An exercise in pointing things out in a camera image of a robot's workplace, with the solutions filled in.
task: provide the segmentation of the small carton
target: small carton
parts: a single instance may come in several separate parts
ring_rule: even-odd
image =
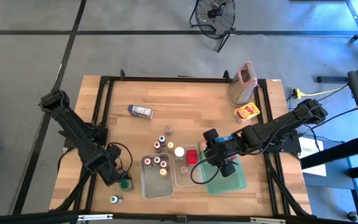
[[[254,102],[250,102],[234,111],[234,117],[236,120],[242,124],[246,122],[248,119],[257,116],[260,113],[258,107],[256,107]]]

